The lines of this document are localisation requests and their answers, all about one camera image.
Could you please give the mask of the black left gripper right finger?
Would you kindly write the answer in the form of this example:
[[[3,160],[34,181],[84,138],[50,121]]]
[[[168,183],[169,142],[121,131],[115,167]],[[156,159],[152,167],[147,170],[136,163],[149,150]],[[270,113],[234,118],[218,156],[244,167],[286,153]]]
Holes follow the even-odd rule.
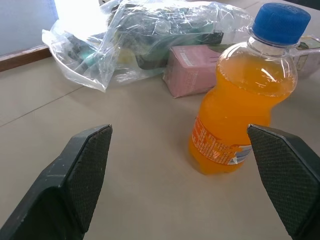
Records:
[[[293,240],[320,238],[320,157],[298,136],[247,128],[262,184]]]

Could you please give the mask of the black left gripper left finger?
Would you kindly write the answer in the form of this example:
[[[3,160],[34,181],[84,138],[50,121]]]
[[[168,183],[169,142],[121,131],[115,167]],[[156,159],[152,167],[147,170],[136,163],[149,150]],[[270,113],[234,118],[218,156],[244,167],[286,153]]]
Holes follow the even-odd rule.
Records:
[[[104,183],[110,124],[74,135],[0,229],[2,240],[82,240]]]

